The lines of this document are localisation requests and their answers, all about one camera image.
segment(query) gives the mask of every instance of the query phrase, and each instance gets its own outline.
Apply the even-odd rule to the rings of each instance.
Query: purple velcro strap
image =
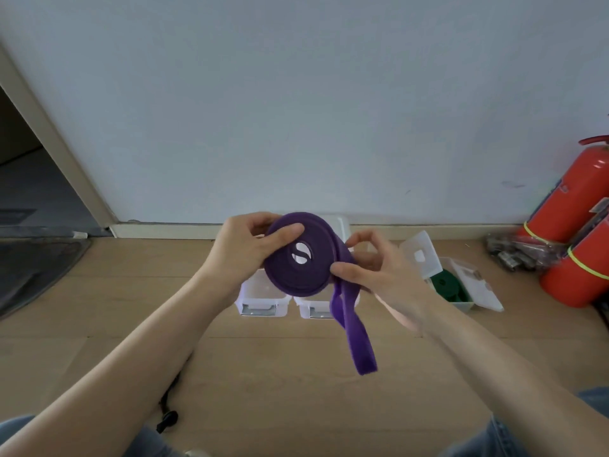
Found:
[[[330,302],[332,316],[345,329],[351,357],[360,375],[376,372],[372,345],[362,321],[355,313],[355,300],[360,286],[334,277],[330,266],[334,261],[355,263],[351,252],[334,233],[328,223],[312,213],[288,213],[269,227],[267,235],[294,223],[302,223],[304,232],[292,243],[281,247],[264,261],[264,269],[270,281],[282,292],[294,297],[310,297],[333,280],[334,294]],[[296,248],[297,243],[306,245],[311,257]],[[298,263],[293,255],[307,258]]]

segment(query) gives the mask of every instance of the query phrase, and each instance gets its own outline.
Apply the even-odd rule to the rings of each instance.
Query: white wall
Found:
[[[122,221],[527,216],[609,133],[609,0],[0,0]]]

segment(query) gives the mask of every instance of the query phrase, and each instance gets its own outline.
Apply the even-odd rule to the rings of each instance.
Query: right hand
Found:
[[[437,300],[437,293],[419,276],[400,249],[378,231],[356,232],[345,245],[354,247],[360,242],[372,243],[377,253],[354,252],[357,264],[335,262],[330,268],[332,274],[370,289],[399,323],[421,331],[424,307]]]

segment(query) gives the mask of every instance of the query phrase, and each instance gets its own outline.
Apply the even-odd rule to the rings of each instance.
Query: finger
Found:
[[[393,247],[393,244],[376,229],[366,229],[353,233],[352,236],[347,239],[345,245],[347,247],[355,247],[355,245],[360,242],[370,242],[380,253],[386,253]]]
[[[295,241],[300,236],[305,227],[301,223],[290,224],[276,230],[270,236],[258,239],[258,245],[262,249],[265,257],[281,247],[285,247],[290,242]]]
[[[344,279],[355,284],[363,285],[364,287],[372,287],[370,284],[374,282],[375,272],[364,269],[357,264],[345,263],[337,261],[330,266],[330,272],[341,279]]]
[[[352,252],[353,258],[362,268],[378,271],[383,265],[383,256],[374,252]]]
[[[281,215],[270,213],[270,211],[257,211],[255,213],[248,213],[247,215],[240,215],[236,218],[244,222],[248,230],[253,233],[254,230],[263,230],[263,232],[265,232],[273,222],[281,218]]]

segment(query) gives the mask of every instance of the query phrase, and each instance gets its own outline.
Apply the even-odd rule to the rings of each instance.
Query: baseboard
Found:
[[[219,224],[120,223],[110,227],[121,239],[215,239]],[[392,241],[406,240],[425,230],[432,239],[480,239],[490,233],[507,233],[515,224],[431,224],[431,225],[360,225],[351,230],[376,228]]]

